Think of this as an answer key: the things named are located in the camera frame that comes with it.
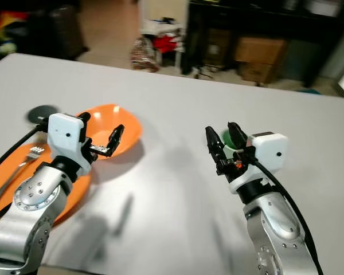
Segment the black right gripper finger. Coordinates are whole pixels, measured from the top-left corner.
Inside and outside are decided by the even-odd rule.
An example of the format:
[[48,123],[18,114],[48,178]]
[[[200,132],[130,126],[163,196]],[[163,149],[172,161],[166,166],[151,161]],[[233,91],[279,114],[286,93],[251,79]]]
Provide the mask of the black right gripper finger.
[[212,159],[216,163],[216,167],[223,167],[228,160],[224,152],[225,144],[211,126],[206,126],[205,131],[209,154],[211,154]]
[[237,152],[247,152],[250,154],[252,148],[248,144],[248,135],[235,121],[229,121],[227,127],[229,128],[230,141],[234,144],[232,148]]

